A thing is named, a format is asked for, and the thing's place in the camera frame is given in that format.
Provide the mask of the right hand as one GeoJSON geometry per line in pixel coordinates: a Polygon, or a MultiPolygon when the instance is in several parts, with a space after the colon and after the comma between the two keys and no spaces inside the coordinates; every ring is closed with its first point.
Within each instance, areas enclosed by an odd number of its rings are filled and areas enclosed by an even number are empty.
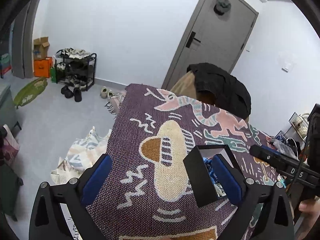
{"type": "Polygon", "coordinates": [[[299,211],[317,220],[319,217],[319,199],[303,200],[299,204],[299,211]]]}

